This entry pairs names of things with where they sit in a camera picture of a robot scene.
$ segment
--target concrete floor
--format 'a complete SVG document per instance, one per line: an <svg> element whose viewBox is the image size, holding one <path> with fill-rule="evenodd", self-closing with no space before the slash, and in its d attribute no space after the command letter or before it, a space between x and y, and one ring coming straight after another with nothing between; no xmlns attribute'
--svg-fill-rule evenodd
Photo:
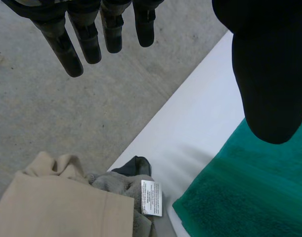
<svg viewBox="0 0 302 237"><path fill-rule="evenodd" d="M226 32L211 0L165 0L156 13L156 41L142 48L132 6L125 11L118 54L107 52L97 17L97 65L85 62L67 21L84 66L71 78L37 28L0 1L0 197L42 150L105 172Z"/></svg>

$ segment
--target green towel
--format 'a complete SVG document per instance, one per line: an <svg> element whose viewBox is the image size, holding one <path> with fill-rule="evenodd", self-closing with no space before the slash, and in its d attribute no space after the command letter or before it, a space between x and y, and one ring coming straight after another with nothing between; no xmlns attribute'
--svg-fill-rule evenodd
<svg viewBox="0 0 302 237"><path fill-rule="evenodd" d="M173 207L192 237L302 237L302 125L272 145L243 120Z"/></svg>

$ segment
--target tan cloth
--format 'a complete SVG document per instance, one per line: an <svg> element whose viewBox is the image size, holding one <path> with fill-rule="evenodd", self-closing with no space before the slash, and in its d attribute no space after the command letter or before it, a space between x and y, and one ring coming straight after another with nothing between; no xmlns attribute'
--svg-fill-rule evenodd
<svg viewBox="0 0 302 237"><path fill-rule="evenodd" d="M133 203L90 186L77 157L42 152L0 201L0 237L131 237Z"/></svg>

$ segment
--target folded towel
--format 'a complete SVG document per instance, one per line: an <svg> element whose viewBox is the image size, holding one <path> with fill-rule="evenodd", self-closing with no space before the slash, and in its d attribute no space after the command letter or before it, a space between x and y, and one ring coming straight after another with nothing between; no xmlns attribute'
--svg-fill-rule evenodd
<svg viewBox="0 0 302 237"><path fill-rule="evenodd" d="M243 120L173 207L193 237L302 237L302 125L273 145Z"/></svg>

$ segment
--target care label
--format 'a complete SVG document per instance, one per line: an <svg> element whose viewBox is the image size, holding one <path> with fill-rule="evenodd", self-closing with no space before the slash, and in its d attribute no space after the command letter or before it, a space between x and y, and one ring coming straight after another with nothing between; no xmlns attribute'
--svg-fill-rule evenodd
<svg viewBox="0 0 302 237"><path fill-rule="evenodd" d="M142 214L162 216L162 185L141 180Z"/></svg>

